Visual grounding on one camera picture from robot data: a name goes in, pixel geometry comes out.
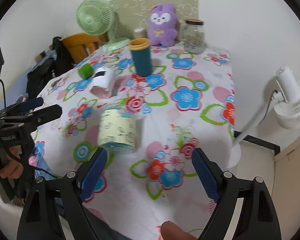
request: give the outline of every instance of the screw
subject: screw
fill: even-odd
[[[36,181],[37,183],[40,183],[40,182],[43,181],[43,177],[42,177],[42,176],[37,177],[37,178],[35,179],[35,181]]]
[[[262,183],[263,179],[261,177],[256,177],[256,181],[259,182],[259,183]]]
[[[67,174],[67,177],[68,178],[73,178],[75,176],[75,172],[74,171],[70,171],[70,172],[68,172],[68,174]]]
[[[225,171],[225,172],[223,173],[223,175],[224,175],[226,178],[228,178],[228,179],[232,177],[232,173],[229,172],[229,171]]]

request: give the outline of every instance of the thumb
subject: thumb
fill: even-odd
[[[163,240],[197,240],[196,237],[184,232],[171,221],[166,221],[161,225],[161,236]]]

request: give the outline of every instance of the fan pole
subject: fan pole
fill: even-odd
[[[111,42],[114,42],[115,40],[115,34],[112,27],[108,31],[108,38],[109,38],[109,44],[111,44]]]
[[[242,131],[237,138],[233,140],[233,147],[236,146],[239,142],[241,142],[251,131],[253,127],[259,125],[264,118],[269,114],[269,112],[281,101],[283,101],[283,95],[281,92],[273,93],[271,95],[271,102],[269,106],[265,106],[262,111],[259,112],[258,116],[254,119],[254,121],[246,128],[246,130]]]

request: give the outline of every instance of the power cord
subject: power cord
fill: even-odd
[[[278,93],[278,91],[276,89],[272,91],[270,99],[269,99],[269,102],[268,102],[268,105],[267,105],[267,108],[266,108],[266,113],[263,116],[262,120],[258,123],[258,125],[261,124],[264,121],[264,119],[266,118],[266,116],[267,116],[267,114],[269,112],[270,104],[271,104],[272,100],[274,99],[274,93]]]
[[[4,89],[4,83],[3,81],[0,79],[0,83],[2,84],[2,90],[3,90],[3,100],[4,100],[4,108],[7,108],[7,103],[6,103],[6,91]]]
[[[54,177],[54,178],[56,178],[56,179],[58,178],[58,177],[56,177],[55,175],[51,174],[50,172],[46,171],[45,169],[38,168],[38,167],[34,167],[34,166],[30,165],[29,163],[27,163],[27,162],[25,162],[25,161],[23,161],[23,160],[20,160],[18,157],[14,156],[14,155],[10,152],[9,148],[5,146],[5,143],[4,143],[4,141],[1,139],[1,136],[0,136],[0,145],[1,145],[1,147],[6,151],[6,153],[8,154],[8,156],[9,156],[11,159],[13,159],[13,160],[15,160],[16,162],[22,164],[23,167],[28,167],[28,168],[31,169],[31,170],[43,171],[43,172],[49,174],[50,176],[52,176],[52,177]]]

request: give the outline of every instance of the green desk fan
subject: green desk fan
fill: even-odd
[[[75,17],[79,27],[89,35],[108,32],[109,42],[102,46],[104,52],[123,48],[130,43],[128,38],[115,38],[114,11],[105,0],[84,0]]]

